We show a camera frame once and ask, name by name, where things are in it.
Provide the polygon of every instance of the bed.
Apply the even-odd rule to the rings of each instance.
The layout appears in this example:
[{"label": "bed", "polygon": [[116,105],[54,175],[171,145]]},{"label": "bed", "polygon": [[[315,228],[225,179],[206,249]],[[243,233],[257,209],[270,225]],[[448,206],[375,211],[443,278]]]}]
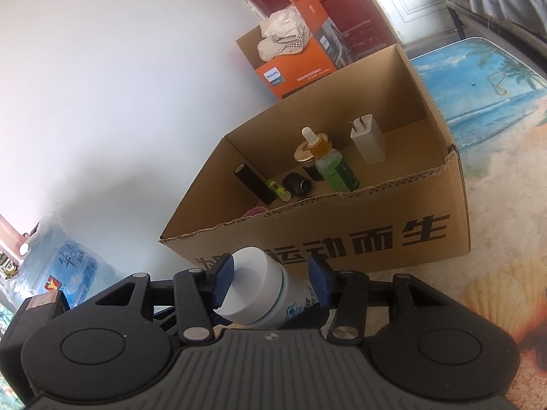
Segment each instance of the bed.
[{"label": "bed", "polygon": [[447,0],[460,38],[464,26],[501,37],[547,72],[547,0]]}]

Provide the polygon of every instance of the beach print rug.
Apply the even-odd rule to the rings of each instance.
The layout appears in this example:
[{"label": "beach print rug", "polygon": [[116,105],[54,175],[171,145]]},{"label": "beach print rug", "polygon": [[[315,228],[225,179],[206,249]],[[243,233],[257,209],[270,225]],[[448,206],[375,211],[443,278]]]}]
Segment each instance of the beach print rug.
[{"label": "beach print rug", "polygon": [[[412,64],[460,150],[471,252],[405,270],[510,333],[521,364],[507,398],[521,410],[545,410],[547,82],[481,38]],[[387,281],[394,272],[370,277]],[[367,324],[377,329],[385,320],[371,309]]]}]

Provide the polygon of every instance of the white bottle cap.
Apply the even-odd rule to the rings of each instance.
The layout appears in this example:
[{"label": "white bottle cap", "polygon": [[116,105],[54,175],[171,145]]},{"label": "white bottle cap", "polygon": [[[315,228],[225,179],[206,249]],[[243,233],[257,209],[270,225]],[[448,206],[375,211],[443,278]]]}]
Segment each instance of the white bottle cap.
[{"label": "white bottle cap", "polygon": [[260,248],[249,246],[232,254],[234,281],[215,312],[235,324],[248,325],[267,314],[283,285],[281,265]]},{"label": "white bottle cap", "polygon": [[307,126],[302,130],[302,135],[308,142],[308,146],[315,146],[321,140],[321,137],[318,137],[311,128]]}]

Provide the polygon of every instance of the power adapter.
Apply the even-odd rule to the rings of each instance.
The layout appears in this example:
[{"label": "power adapter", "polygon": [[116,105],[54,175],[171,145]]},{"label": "power adapter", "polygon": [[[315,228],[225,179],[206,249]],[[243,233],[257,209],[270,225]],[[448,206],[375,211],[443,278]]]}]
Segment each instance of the power adapter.
[{"label": "power adapter", "polygon": [[386,138],[372,114],[357,117],[351,124],[351,139],[368,164],[386,159]]}]

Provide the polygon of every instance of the gold bottle cap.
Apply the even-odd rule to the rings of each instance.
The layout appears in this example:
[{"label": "gold bottle cap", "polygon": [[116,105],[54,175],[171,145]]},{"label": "gold bottle cap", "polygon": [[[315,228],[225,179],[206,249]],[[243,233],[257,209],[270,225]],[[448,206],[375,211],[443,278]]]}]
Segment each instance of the gold bottle cap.
[{"label": "gold bottle cap", "polygon": [[[330,142],[329,136],[326,133],[317,133],[317,136],[329,143],[330,147],[332,148],[333,144]],[[307,146],[307,141],[302,142],[300,145],[298,145],[298,148],[296,148],[296,151],[294,151],[294,159],[300,164],[315,161],[315,157]]]}]

